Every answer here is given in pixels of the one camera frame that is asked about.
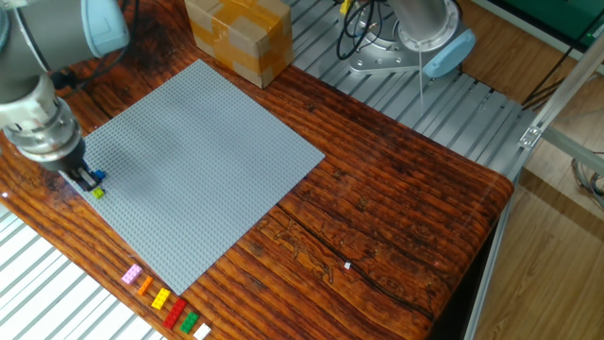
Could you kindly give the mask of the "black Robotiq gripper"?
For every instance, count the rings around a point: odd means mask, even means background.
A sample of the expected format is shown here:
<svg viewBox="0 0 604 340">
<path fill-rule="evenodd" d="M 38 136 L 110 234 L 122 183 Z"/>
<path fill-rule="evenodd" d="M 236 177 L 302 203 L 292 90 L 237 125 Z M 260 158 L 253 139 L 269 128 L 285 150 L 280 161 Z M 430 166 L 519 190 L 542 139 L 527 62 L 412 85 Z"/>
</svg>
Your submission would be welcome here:
<svg viewBox="0 0 604 340">
<path fill-rule="evenodd" d="M 86 145 L 81 139 L 76 147 L 67 153 L 66 156 L 59 157 L 55 161 L 42 161 L 40 166 L 49 171 L 63 171 L 67 177 L 79 186 L 83 191 L 90 192 L 100 185 L 102 179 L 99 178 L 84 161 Z"/>
</svg>

